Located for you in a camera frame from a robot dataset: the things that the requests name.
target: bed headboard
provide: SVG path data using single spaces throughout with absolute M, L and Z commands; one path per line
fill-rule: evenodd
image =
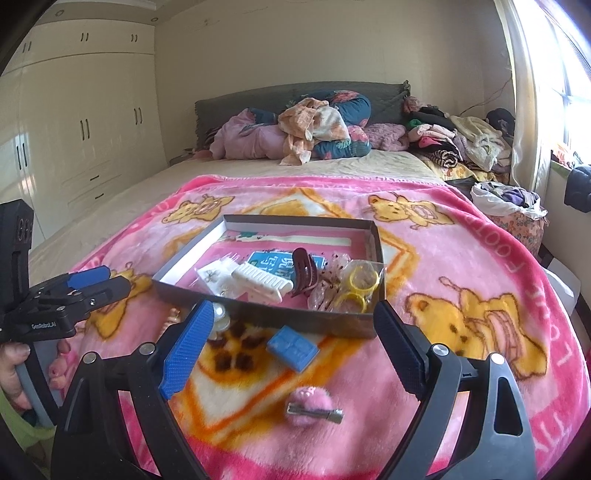
M 371 101 L 372 113 L 369 124 L 404 123 L 402 102 L 410 95 L 410 84 L 374 82 L 309 82 L 290 83 L 273 87 L 229 93 L 220 97 L 195 102 L 197 115 L 197 149 L 203 148 L 205 132 L 221 127 L 231 116 L 248 107 L 281 113 L 286 104 L 306 93 L 318 90 L 353 90 L 365 95 Z

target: wardrobe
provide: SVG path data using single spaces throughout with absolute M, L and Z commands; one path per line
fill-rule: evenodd
M 0 77 L 0 202 L 34 208 L 33 246 L 165 167 L 154 27 L 33 27 Z

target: wire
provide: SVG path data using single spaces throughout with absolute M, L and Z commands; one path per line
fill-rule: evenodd
M 507 81 L 505 82 L 505 84 L 499 88 L 496 92 L 494 92 L 493 94 L 491 94 L 490 97 L 488 97 L 484 102 L 482 103 L 477 103 L 476 105 L 472 105 L 471 107 L 466 108 L 462 113 L 460 113 L 460 115 L 458 116 L 462 116 L 464 113 L 466 113 L 468 110 L 476 107 L 476 106 L 483 106 L 486 105 L 487 103 L 491 103 L 497 99 L 499 99 L 501 97 L 501 95 L 503 95 L 503 90 L 505 90 L 505 87 L 507 86 L 507 84 L 511 81 L 512 77 L 509 77 L 507 79 Z

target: pink pom-pom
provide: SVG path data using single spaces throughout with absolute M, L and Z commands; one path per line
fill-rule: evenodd
M 332 410 L 334 408 L 329 393 L 320 387 L 300 387 L 290 394 L 287 403 L 296 403 L 305 410 Z M 302 415 L 288 415 L 287 413 L 285 417 L 295 427 L 309 427 L 319 421 L 319 419 Z

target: silver clip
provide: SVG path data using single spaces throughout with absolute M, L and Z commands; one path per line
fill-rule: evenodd
M 306 410 L 297 403 L 287 404 L 288 415 L 301 415 L 304 417 L 311 417 L 313 419 L 323 419 L 331 421 L 332 423 L 340 424 L 345 417 L 343 411 L 339 408 L 334 410 Z

